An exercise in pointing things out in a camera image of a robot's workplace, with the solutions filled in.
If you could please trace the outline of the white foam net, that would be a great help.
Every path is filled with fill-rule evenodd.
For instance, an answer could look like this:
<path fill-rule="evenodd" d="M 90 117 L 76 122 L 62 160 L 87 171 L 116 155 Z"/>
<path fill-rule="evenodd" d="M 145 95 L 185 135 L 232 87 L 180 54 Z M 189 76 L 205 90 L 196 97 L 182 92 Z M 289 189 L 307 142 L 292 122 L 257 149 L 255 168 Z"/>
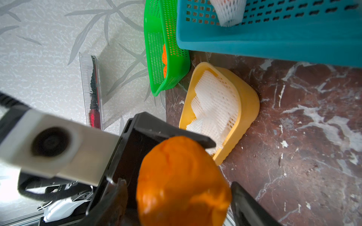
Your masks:
<path fill-rule="evenodd" d="M 194 91 L 196 96 L 191 101 L 191 109 L 196 119 L 213 119 L 220 129 L 223 143 L 238 116 L 238 100 L 235 93 L 223 79 L 210 71 L 202 74 Z"/>
<path fill-rule="evenodd" d="M 187 125 L 186 130 L 207 136 L 216 143 L 216 147 L 206 148 L 206 151 L 211 156 L 214 156 L 222 147 L 220 129 L 216 122 L 209 117 L 194 120 L 191 124 Z"/>

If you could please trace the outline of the netted orange large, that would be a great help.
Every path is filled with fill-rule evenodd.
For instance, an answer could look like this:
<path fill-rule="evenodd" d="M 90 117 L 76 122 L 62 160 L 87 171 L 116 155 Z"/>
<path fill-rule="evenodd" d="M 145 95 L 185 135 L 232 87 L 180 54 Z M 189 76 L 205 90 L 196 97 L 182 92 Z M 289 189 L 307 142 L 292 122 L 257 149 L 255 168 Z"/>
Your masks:
<path fill-rule="evenodd" d="M 240 24 L 244 17 L 246 3 L 246 0 L 211 0 L 222 27 Z"/>

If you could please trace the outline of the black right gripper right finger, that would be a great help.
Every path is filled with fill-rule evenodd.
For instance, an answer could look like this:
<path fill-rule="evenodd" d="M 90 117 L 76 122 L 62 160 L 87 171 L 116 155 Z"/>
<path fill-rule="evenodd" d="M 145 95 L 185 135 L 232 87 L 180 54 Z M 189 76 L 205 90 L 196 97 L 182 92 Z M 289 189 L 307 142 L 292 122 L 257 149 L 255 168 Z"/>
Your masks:
<path fill-rule="evenodd" d="M 235 225 L 281 226 L 238 182 L 232 182 L 231 192 Z"/>

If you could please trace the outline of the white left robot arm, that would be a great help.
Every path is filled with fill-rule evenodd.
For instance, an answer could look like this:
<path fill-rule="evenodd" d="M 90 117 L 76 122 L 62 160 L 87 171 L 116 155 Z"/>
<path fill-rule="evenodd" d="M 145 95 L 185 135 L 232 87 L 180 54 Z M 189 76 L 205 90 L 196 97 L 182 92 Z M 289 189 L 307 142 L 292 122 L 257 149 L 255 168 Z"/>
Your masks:
<path fill-rule="evenodd" d="M 204 135 L 178 129 L 150 115 L 129 119 L 118 138 L 100 184 L 85 194 L 54 202 L 41 226 L 138 226 L 136 186 L 143 158 L 162 141 L 185 136 L 203 148 L 215 147 Z"/>

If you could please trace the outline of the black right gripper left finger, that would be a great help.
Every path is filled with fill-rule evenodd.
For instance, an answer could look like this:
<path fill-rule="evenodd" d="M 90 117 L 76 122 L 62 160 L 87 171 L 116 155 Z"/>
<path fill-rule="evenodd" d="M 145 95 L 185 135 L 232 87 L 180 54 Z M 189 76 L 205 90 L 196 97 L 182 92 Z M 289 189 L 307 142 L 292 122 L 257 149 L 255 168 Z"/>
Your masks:
<path fill-rule="evenodd" d="M 119 179 L 115 188 L 76 225 L 118 226 L 125 216 L 127 202 L 127 182 L 124 179 Z"/>

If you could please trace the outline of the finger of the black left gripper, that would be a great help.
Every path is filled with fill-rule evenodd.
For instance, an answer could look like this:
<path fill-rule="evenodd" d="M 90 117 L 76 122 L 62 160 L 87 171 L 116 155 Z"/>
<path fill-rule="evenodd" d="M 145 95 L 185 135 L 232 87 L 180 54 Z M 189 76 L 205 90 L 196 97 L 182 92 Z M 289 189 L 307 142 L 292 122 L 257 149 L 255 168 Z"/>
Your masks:
<path fill-rule="evenodd" d="M 103 153 L 110 151 L 111 156 L 106 157 L 106 168 L 86 213 L 89 214 L 98 207 L 106 195 L 114 189 L 108 179 L 126 180 L 128 185 L 127 206 L 135 209 L 137 207 L 137 180 L 143 158 L 164 140 L 178 136 L 188 137 L 198 142 L 204 149 L 216 146 L 216 143 L 207 136 L 176 128 L 147 112 L 136 114 L 129 119 L 123 133 L 116 138 L 115 144 L 100 138 L 98 150 Z"/>

